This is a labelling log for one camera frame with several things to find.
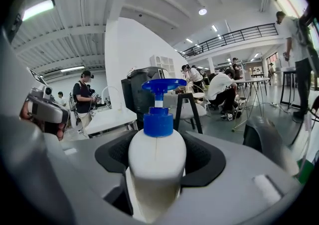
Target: ceiling light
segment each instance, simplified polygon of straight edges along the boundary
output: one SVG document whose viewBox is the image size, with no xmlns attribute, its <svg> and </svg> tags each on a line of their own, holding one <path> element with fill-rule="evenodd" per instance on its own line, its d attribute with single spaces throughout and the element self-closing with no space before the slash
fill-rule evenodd
<svg viewBox="0 0 319 225">
<path fill-rule="evenodd" d="M 22 21 L 25 21 L 31 18 L 32 16 L 37 15 L 38 13 L 50 10 L 52 8 L 54 8 L 53 0 L 46 0 L 39 4 L 36 4 L 24 11 Z"/>
<path fill-rule="evenodd" d="M 198 11 L 199 15 L 205 15 L 207 13 L 207 10 L 205 8 L 202 8 Z"/>
<path fill-rule="evenodd" d="M 84 68 L 84 66 L 74 67 L 74 68 L 66 68 L 66 69 L 62 69 L 60 71 L 61 72 L 68 72 L 68 71 L 74 71 L 74 70 L 78 70 L 78 69 L 82 69 L 82 68 Z"/>
</svg>

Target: railing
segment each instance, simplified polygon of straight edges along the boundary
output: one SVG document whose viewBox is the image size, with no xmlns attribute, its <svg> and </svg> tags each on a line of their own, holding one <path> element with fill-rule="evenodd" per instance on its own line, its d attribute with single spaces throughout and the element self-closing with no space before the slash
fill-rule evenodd
<svg viewBox="0 0 319 225">
<path fill-rule="evenodd" d="M 198 44 L 192 48 L 189 48 L 181 53 L 181 55 L 188 59 L 196 56 L 200 53 L 207 52 L 216 49 L 221 46 L 233 44 L 241 41 L 246 41 L 254 38 L 275 36 L 278 35 L 274 23 L 254 26 L 250 28 L 240 29 L 234 32 L 230 32 L 219 37 L 209 39 L 203 43 Z"/>
</svg>

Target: khaki pants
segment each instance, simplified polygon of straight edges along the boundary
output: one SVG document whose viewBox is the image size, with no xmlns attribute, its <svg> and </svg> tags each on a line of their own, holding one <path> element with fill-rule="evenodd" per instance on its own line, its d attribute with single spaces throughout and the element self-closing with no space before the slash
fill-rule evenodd
<svg viewBox="0 0 319 225">
<path fill-rule="evenodd" d="M 91 122 L 92 120 L 92 117 L 91 117 L 91 114 L 88 112 L 88 113 L 78 113 L 80 119 L 81 119 L 81 122 L 82 122 L 82 127 L 83 127 L 83 134 L 88 137 L 86 131 L 85 131 L 85 128 L 87 125 L 89 125 L 89 123 Z"/>
</svg>

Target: blue cap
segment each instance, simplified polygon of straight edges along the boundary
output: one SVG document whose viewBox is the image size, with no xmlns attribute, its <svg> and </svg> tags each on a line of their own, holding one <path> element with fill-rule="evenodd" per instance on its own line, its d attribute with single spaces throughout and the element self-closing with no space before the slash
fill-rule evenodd
<svg viewBox="0 0 319 225">
<path fill-rule="evenodd" d="M 174 90 L 178 86 L 186 86 L 183 79 L 155 79 L 142 84 L 143 90 L 150 90 L 155 94 L 156 101 L 162 101 L 164 93 Z M 168 108 L 151 107 L 149 113 L 144 114 L 144 133 L 151 137 L 169 136 L 173 133 L 173 115 Z"/>
</svg>

